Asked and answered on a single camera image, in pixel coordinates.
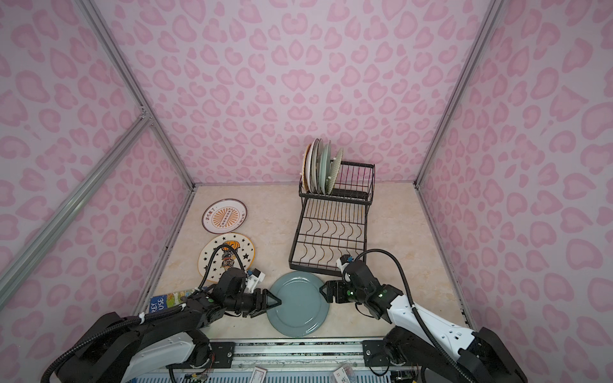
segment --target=pink wall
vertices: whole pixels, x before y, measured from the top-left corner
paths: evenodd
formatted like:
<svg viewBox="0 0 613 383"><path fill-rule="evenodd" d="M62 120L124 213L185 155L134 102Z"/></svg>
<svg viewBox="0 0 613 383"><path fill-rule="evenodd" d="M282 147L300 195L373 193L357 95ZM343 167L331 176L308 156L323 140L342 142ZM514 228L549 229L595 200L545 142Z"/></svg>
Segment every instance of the pink wall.
<svg viewBox="0 0 613 383"><path fill-rule="evenodd" d="M100 315L129 315L185 196L146 131L0 312L0 380L38 381Z"/></svg>
<svg viewBox="0 0 613 383"><path fill-rule="evenodd" d="M313 137L413 180L489 0L97 5L192 177L291 181Z"/></svg>
<svg viewBox="0 0 613 383"><path fill-rule="evenodd" d="M0 5L0 273L135 120L69 0Z"/></svg>
<svg viewBox="0 0 613 383"><path fill-rule="evenodd" d="M613 381L613 3L513 1L425 184L532 382Z"/></svg>

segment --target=black dish rack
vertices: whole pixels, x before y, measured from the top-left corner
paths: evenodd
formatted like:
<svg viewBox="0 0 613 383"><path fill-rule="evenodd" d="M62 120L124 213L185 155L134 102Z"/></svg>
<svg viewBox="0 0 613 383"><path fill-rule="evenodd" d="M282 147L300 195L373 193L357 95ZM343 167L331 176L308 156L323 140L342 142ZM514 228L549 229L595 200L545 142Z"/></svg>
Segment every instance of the black dish rack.
<svg viewBox="0 0 613 383"><path fill-rule="evenodd" d="M341 161L331 195L298 186L302 212L289 254L289 268L341 276L336 261L366 250L368 208L375 194L375 165Z"/></svg>

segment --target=teal plate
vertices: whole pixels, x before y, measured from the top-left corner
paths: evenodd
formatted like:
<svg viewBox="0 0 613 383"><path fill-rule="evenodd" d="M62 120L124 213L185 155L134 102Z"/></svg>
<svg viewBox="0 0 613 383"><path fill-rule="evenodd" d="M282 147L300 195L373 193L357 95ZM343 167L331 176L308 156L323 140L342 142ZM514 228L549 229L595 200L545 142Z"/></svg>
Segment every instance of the teal plate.
<svg viewBox="0 0 613 383"><path fill-rule="evenodd" d="M270 288L283 303L266 312L272 327L283 335L301 338L324 323L330 303L319 293L321 279L311 273L294 271L285 274Z"/></svg>

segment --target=wall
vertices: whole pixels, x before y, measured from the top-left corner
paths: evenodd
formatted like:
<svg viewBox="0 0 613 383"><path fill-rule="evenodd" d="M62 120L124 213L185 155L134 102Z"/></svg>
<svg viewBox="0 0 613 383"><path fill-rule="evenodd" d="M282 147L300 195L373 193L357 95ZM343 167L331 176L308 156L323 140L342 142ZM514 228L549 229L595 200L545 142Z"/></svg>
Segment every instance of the wall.
<svg viewBox="0 0 613 383"><path fill-rule="evenodd" d="M130 315L186 195L145 131L0 312L0 380L38 381L100 315Z"/></svg>
<svg viewBox="0 0 613 383"><path fill-rule="evenodd" d="M0 5L0 273L140 114L70 0Z"/></svg>
<svg viewBox="0 0 613 383"><path fill-rule="evenodd" d="M613 3L513 1L425 199L532 382L613 380Z"/></svg>
<svg viewBox="0 0 613 383"><path fill-rule="evenodd" d="M488 0L98 1L196 181L291 181L328 137L413 180Z"/></svg>

